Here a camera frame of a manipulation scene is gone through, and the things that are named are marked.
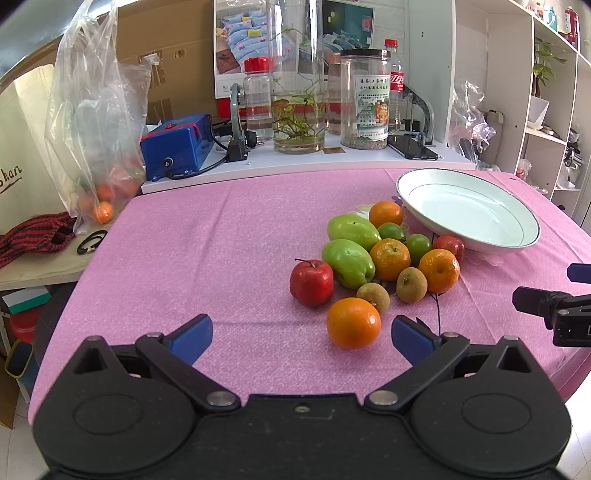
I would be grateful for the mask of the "orange tangerine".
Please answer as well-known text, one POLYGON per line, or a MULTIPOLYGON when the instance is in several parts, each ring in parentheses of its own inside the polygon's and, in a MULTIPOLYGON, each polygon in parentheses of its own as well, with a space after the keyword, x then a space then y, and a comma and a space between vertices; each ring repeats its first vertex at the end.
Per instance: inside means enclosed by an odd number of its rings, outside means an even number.
POLYGON ((419 262, 419 270, 427 279, 428 290, 435 294, 448 292, 460 278, 460 264, 457 258, 445 249, 427 252, 419 262))
POLYGON ((411 266, 408 247, 399 240, 386 238, 370 249, 377 280, 396 282, 403 270, 411 266))

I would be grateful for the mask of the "small red apple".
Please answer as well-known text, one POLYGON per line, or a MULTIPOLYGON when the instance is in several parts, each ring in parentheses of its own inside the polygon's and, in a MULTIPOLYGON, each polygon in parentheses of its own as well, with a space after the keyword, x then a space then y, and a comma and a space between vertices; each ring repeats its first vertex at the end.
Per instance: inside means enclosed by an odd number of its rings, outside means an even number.
POLYGON ((433 242, 434 249, 443 249, 451 252, 459 263, 462 262, 465 255, 465 245, 464 242, 453 235, 442 235, 439 236, 433 242))

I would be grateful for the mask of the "small gold label plate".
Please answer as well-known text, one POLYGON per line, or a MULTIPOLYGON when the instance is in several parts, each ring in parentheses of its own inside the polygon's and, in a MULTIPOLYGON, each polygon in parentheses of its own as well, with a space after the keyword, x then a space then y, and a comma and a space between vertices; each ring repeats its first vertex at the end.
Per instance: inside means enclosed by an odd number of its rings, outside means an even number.
POLYGON ((345 153, 345 150, 343 150, 341 147, 325 147, 322 151, 324 151, 325 154, 345 153))

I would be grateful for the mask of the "clear jar red lid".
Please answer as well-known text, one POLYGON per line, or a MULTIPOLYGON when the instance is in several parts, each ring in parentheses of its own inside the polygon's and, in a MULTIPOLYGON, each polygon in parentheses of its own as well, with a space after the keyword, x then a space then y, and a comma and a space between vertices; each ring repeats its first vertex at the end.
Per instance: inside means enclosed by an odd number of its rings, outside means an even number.
POLYGON ((243 92, 246 102, 246 127, 263 143, 273 137, 273 114, 270 100, 270 59, 252 57, 245 60, 243 92))

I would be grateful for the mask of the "green mango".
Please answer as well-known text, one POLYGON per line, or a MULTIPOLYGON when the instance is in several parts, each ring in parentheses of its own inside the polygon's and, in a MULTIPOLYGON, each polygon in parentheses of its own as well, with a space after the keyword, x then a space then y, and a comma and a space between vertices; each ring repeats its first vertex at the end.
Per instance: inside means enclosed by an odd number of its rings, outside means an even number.
POLYGON ((369 220, 355 213, 335 216, 327 227, 329 239, 346 239, 370 251, 382 240, 378 229, 369 220))
POLYGON ((331 266, 335 280, 346 289, 359 289, 376 275, 370 253, 352 240, 329 241, 322 249, 322 261, 331 266))

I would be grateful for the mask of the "large orange front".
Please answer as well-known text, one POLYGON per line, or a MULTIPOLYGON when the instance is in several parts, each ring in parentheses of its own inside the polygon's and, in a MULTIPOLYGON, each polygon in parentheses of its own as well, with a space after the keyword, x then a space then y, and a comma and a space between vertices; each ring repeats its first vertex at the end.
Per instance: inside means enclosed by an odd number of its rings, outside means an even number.
POLYGON ((349 297, 329 307, 327 331, 335 345, 348 350, 362 349, 377 340, 382 321, 380 313, 367 300, 349 297))

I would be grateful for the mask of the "grey phone stand right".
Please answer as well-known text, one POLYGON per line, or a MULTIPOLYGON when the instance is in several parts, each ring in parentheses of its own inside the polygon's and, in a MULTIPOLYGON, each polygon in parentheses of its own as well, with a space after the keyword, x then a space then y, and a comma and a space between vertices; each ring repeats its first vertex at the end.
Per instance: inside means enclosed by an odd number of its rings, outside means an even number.
POLYGON ((407 85, 404 86, 403 97, 410 101, 412 106, 417 106, 422 111, 423 126, 420 132, 423 136, 424 143, 426 145, 432 145, 435 140, 435 111, 432 105, 407 85))

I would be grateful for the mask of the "crumpled clear plastic bag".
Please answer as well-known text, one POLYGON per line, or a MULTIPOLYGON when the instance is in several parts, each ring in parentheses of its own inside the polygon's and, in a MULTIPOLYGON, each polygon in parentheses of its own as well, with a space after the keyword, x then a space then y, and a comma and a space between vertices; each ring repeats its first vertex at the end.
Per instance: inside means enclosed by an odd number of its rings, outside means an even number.
POLYGON ((465 80, 454 87, 448 146, 474 163, 478 169, 483 153, 497 134, 480 109, 485 99, 482 90, 465 80))

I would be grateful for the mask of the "pink tablecloth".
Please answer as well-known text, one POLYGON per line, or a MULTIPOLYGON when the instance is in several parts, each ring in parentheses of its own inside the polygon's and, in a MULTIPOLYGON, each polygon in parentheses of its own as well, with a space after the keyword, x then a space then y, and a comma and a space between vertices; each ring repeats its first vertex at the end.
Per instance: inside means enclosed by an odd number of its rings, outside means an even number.
MULTIPOLYGON (((131 344, 202 313, 212 320, 213 341, 197 369, 242 397, 366 395, 400 375, 408 362, 388 329, 367 348, 342 349, 329 340, 325 308, 304 307, 288 289, 294 262, 321 254, 329 219, 393 197, 398 176, 385 169, 308 172, 135 198, 92 255, 57 323, 30 411, 38 410, 85 338, 131 344)), ((516 177, 490 172, 487 179, 535 213, 539 242, 488 261, 468 254, 450 292, 415 305, 393 304, 390 314, 420 318, 479 344, 518 336, 569 397, 589 373, 589 351, 556 347, 541 319, 514 309, 512 294, 522 285, 588 293, 566 270, 589 261, 589 236, 516 177)))

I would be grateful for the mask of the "white ceramic plate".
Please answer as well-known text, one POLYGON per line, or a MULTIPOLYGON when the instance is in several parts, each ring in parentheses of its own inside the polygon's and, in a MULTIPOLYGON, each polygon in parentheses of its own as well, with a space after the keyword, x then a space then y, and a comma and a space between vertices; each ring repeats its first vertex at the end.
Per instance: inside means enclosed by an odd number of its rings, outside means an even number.
POLYGON ((532 247, 541 237, 540 224, 525 203, 466 172, 412 170, 399 177, 397 191, 423 225, 460 238, 469 250, 507 254, 532 247))

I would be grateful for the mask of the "bedding poster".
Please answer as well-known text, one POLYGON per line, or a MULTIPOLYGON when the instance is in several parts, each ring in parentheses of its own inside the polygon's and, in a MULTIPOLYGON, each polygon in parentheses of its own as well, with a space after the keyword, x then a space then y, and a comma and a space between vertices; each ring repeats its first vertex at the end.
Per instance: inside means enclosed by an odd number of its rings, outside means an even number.
POLYGON ((376 8, 367 1, 217 1, 213 83, 217 99, 242 82, 246 62, 266 57, 276 75, 310 78, 315 57, 372 46, 376 8))

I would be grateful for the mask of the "white raised board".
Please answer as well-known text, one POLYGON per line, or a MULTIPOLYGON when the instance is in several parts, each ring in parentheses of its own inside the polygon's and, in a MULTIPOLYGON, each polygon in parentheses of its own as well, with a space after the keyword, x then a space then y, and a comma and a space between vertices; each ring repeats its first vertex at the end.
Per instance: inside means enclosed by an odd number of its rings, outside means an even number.
POLYGON ((339 137, 332 134, 325 136, 325 147, 341 147, 345 153, 325 154, 321 150, 305 154, 283 154, 273 149, 273 143, 267 143, 250 151, 249 157, 243 161, 217 165, 217 161, 222 158, 222 153, 214 149, 208 154, 204 163, 204 166, 209 169, 207 172, 180 180, 147 181, 141 186, 141 191, 144 194, 150 194, 228 180, 314 171, 419 168, 474 171, 476 169, 474 163, 440 142, 431 147, 431 150, 439 155, 436 161, 408 160, 391 147, 382 150, 352 149, 342 146, 339 137))

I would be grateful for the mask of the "blue power supply box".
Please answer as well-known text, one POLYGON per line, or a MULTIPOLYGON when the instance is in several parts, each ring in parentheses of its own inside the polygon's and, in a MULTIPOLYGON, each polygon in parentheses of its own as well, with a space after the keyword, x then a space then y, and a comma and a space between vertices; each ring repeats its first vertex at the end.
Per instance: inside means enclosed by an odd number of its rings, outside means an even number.
POLYGON ((140 140, 147 180, 178 180, 197 175, 213 144, 208 114, 162 123, 140 140))

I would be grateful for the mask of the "tall glass plant vase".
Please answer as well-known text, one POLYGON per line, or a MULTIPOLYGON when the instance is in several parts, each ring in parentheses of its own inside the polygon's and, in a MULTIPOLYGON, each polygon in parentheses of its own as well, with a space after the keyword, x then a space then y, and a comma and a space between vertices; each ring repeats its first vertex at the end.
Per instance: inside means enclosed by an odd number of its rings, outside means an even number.
POLYGON ((320 1, 269 1, 270 101, 274 150, 325 146, 325 73, 320 1))

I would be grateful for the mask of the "potted green plant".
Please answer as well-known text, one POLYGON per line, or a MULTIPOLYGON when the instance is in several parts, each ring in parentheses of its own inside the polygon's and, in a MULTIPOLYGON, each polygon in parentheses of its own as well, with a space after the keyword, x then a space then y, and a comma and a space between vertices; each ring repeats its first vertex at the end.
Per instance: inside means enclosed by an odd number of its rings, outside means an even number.
POLYGON ((568 60, 553 44, 534 38, 528 126, 547 135, 563 137, 572 106, 572 74, 568 60))

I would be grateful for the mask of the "grey phone stand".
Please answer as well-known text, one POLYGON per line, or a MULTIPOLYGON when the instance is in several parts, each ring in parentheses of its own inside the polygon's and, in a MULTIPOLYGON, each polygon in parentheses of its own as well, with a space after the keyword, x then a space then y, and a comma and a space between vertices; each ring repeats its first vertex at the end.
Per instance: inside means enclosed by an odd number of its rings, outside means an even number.
POLYGON ((432 105, 407 85, 404 86, 403 97, 410 101, 412 106, 417 106, 422 111, 423 126, 420 132, 423 136, 424 143, 426 145, 432 145, 435 140, 435 111, 432 105))
POLYGON ((247 144, 245 132, 242 129, 242 121, 239 115, 240 86, 233 83, 230 87, 230 125, 231 139, 226 150, 226 161, 243 161, 247 158, 247 144))

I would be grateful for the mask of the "cola bottle red label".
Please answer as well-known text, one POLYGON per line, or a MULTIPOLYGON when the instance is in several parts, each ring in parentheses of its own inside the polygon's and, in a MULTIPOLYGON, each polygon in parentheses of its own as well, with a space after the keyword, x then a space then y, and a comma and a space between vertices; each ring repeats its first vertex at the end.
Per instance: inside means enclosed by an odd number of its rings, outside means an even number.
POLYGON ((405 73, 403 62, 398 52, 399 42, 386 39, 385 48, 390 52, 390 113, 389 131, 391 135, 404 130, 403 114, 405 110, 405 73))

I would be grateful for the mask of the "brown longan fruit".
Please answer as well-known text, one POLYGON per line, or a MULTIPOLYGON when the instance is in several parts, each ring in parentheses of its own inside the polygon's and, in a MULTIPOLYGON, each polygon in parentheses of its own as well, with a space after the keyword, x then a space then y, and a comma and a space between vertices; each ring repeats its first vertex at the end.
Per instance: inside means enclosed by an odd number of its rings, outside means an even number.
POLYGON ((388 311, 391 304, 391 296, 389 292, 380 284, 370 282, 362 285, 356 296, 363 299, 372 305, 380 315, 383 315, 388 311))
POLYGON ((421 270, 415 267, 404 269, 397 280, 396 293, 398 298, 406 304, 421 301, 428 291, 428 281, 421 270))

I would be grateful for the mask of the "black smartphone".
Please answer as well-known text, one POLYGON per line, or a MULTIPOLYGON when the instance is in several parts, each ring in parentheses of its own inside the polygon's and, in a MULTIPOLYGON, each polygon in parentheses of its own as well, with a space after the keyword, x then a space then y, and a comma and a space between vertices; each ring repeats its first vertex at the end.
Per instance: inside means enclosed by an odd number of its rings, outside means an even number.
POLYGON ((430 148, 420 145, 417 140, 409 135, 391 135, 388 145, 408 160, 436 161, 439 155, 430 148))

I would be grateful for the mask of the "red black knitted cloth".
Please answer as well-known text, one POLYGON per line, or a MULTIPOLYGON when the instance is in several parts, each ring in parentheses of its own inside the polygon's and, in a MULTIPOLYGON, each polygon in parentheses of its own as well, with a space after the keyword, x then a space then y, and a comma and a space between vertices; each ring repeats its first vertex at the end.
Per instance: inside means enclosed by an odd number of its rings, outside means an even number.
POLYGON ((49 254, 64 250, 75 238, 75 219, 67 212, 44 214, 16 225, 0 240, 0 267, 24 254, 49 254))

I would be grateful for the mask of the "grey phone stand left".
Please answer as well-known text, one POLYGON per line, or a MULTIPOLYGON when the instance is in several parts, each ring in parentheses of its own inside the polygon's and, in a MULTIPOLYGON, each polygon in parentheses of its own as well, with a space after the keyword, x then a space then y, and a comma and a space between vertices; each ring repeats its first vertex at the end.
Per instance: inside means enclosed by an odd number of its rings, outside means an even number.
POLYGON ((226 161, 243 161, 247 158, 247 144, 245 132, 242 129, 242 121, 239 115, 240 86, 233 83, 230 87, 230 125, 231 139, 226 150, 226 161))

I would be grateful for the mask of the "red apple with stem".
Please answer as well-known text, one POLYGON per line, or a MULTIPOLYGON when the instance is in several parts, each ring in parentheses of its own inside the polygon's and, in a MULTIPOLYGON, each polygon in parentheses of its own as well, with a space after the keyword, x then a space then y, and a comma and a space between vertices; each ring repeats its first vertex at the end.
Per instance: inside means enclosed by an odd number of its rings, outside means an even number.
POLYGON ((295 258, 294 262, 290 273, 291 296, 308 308, 328 303, 335 291, 332 267, 318 259, 295 258))

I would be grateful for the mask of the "green lime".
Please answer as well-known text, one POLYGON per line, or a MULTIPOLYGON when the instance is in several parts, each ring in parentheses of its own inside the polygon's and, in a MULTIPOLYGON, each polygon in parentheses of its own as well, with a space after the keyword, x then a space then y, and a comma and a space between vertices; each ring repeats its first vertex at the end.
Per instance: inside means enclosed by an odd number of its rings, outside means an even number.
POLYGON ((394 239, 402 243, 407 240, 405 229, 393 222, 383 223, 378 231, 382 239, 394 239))
POLYGON ((408 235, 406 246, 411 255, 411 265, 414 267, 418 267, 423 256, 432 250, 431 240, 419 233, 408 235))

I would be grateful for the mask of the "white canvas tote bag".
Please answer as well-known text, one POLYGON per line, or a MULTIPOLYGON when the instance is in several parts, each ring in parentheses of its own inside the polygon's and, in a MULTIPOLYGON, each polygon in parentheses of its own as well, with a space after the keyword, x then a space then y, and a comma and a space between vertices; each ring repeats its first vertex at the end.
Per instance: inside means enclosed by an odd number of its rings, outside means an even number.
POLYGON ((13 81, 0 103, 0 230, 66 210, 48 173, 45 122, 53 67, 37 67, 13 81))

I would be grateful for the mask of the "clear plastic bag of oranges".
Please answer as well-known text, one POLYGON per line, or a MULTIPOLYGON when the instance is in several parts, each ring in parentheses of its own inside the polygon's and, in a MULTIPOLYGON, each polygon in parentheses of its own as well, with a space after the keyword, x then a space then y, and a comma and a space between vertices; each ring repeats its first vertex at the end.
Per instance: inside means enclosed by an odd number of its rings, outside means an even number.
POLYGON ((101 19, 91 6, 78 7, 58 45, 45 122, 46 168, 77 234, 110 222, 146 179, 140 139, 159 62, 120 62, 116 3, 101 19))

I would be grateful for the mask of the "green mango front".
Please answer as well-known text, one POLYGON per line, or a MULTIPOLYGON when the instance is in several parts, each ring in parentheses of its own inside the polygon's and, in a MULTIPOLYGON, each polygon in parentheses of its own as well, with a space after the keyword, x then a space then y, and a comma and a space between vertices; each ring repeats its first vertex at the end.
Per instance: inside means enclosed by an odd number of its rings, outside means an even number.
POLYGON ((322 261, 331 266, 335 280, 346 289, 359 289, 376 275, 370 253, 352 240, 329 241, 322 249, 322 261))

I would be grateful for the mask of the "green lime front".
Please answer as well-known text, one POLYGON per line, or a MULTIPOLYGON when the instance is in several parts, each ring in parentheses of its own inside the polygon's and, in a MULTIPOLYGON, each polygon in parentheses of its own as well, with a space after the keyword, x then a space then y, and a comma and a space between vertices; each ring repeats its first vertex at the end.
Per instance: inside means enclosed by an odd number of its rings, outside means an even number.
POLYGON ((432 250, 431 240, 419 233, 408 235, 406 246, 411 255, 411 265, 414 267, 418 267, 423 256, 432 250))

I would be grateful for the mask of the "cardboard box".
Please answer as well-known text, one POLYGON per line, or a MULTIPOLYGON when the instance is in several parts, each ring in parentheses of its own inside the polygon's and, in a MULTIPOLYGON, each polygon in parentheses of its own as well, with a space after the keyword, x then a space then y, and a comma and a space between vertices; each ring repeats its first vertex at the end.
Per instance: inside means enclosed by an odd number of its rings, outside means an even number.
POLYGON ((125 63, 159 57, 148 92, 150 124, 217 113, 211 1, 137 1, 121 7, 116 51, 125 63))

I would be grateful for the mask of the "clear jar with green label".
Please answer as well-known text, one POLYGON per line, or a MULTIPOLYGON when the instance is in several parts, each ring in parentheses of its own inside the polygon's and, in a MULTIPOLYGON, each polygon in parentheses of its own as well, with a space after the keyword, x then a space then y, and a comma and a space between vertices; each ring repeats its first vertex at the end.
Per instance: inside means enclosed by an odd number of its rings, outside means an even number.
POLYGON ((359 150, 387 147, 390 116, 390 52, 343 50, 341 143, 359 150))

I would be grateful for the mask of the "white shelving unit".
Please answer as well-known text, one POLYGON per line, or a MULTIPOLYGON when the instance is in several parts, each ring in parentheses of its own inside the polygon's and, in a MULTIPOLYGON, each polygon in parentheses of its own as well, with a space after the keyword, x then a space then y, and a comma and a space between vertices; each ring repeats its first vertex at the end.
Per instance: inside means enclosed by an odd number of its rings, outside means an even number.
POLYGON ((448 144, 454 87, 468 80, 485 94, 486 112, 503 122, 486 162, 529 177, 579 225, 590 222, 590 62, 516 1, 408 1, 407 81, 435 111, 434 136, 448 144), (563 137, 528 126, 534 38, 564 52, 572 106, 563 137))

